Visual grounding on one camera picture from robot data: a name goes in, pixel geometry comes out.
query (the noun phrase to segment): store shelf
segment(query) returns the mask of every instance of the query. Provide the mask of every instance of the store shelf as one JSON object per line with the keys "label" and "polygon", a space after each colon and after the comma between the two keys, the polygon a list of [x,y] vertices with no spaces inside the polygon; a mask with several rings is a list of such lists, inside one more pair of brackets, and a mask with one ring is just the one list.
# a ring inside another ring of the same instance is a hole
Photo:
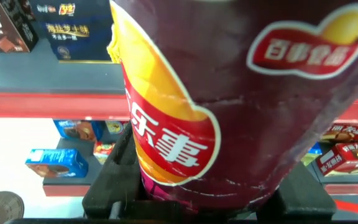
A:
{"label": "store shelf", "polygon": [[[129,119],[120,65],[59,63],[37,33],[31,53],[0,54],[0,117]],[[358,121],[358,100],[338,119]]]}

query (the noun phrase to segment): black plastic stand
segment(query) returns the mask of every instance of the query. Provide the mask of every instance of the black plastic stand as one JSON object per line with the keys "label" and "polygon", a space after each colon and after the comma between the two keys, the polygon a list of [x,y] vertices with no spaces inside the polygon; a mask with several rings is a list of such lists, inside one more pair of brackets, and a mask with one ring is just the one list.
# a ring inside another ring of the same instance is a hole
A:
{"label": "black plastic stand", "polygon": [[[83,207],[87,220],[32,220],[32,223],[227,223],[238,222],[236,215],[240,214],[238,211],[200,211],[196,217],[189,220],[184,213],[185,208],[177,202],[148,200],[140,180],[140,168],[130,125],[85,195]],[[299,163],[256,214],[258,222],[330,222],[335,212],[336,206],[332,198],[306,167]],[[24,219],[11,223],[29,221]]]}

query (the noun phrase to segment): red label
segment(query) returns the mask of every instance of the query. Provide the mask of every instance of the red label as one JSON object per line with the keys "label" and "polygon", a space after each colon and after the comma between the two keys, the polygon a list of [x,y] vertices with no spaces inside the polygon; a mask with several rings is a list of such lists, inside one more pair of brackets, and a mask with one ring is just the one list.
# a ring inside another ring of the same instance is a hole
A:
{"label": "red label", "polygon": [[125,70],[124,81],[133,132],[145,153],[173,175],[194,177],[202,173],[215,147],[211,120],[184,121],[169,116],[132,87]]}
{"label": "red label", "polygon": [[357,56],[358,4],[350,4],[327,15],[318,26],[298,21],[271,23],[252,43],[247,64],[266,75],[319,80],[339,75]]}
{"label": "red label", "polygon": [[276,29],[260,41],[252,63],[270,70],[327,75],[341,69],[357,48],[358,41],[338,45],[302,30]]}

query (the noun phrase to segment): red shelf edge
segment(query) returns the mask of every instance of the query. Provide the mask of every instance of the red shelf edge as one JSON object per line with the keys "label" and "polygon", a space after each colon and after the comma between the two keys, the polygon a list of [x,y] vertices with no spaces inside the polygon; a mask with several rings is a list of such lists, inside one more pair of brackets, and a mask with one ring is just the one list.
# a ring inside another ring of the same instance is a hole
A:
{"label": "red shelf edge", "polygon": [[358,195],[358,184],[326,184],[329,195]]}
{"label": "red shelf edge", "polygon": [[0,93],[0,118],[128,120],[124,95]]}

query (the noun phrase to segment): box with printed text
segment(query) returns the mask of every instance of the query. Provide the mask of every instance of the box with printed text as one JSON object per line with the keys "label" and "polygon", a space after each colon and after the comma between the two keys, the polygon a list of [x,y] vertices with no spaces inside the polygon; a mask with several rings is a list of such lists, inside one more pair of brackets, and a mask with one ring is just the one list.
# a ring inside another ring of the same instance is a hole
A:
{"label": "box with printed text", "polygon": [[30,0],[36,21],[61,62],[112,63],[113,24],[108,0]]}
{"label": "box with printed text", "polygon": [[33,149],[25,164],[41,177],[85,177],[88,163],[76,149]]}
{"label": "box with printed text", "polygon": [[358,142],[336,144],[316,164],[324,176],[358,174]]}
{"label": "box with printed text", "polygon": [[54,120],[61,137],[97,141],[103,135],[100,121]]}
{"label": "box with printed text", "polygon": [[358,142],[358,124],[334,123],[321,137],[320,142]]}
{"label": "box with printed text", "polygon": [[0,52],[30,52],[38,37],[15,0],[0,0]]}

